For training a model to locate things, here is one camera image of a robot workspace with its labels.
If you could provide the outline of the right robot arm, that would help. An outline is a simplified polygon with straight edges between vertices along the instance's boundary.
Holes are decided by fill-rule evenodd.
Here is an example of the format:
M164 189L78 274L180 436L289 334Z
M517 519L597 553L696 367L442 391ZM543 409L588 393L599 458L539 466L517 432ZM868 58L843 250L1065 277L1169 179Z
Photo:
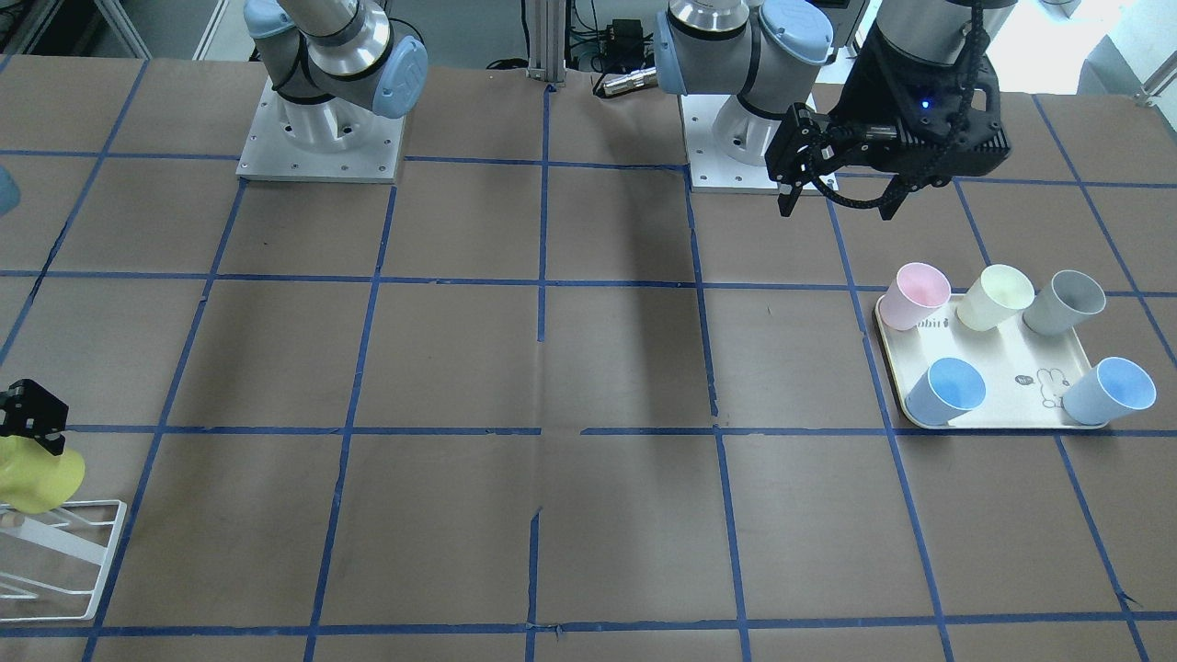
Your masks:
M400 123L428 79L424 42L374 1L247 1L244 19L298 154L350 154L370 125Z

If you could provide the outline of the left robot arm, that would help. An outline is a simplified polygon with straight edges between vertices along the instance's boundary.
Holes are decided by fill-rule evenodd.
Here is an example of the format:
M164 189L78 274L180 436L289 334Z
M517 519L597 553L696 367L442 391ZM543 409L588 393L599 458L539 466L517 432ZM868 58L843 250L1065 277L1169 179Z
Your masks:
M807 107L834 26L807 1L671 1L652 35L659 86L719 94L729 152L762 165L791 216L803 188L891 221L912 194L1011 154L988 46L1011 1L883 1L827 113Z

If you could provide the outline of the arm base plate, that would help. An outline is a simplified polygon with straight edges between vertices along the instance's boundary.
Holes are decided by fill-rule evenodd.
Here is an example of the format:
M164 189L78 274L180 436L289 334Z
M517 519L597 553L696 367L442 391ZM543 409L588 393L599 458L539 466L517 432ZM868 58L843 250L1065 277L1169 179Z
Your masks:
M393 185L404 130L404 119L374 115L343 99L290 102L266 80L237 176L270 183Z
M680 97L681 137L694 192L777 194L765 151L779 123L756 115L733 94Z

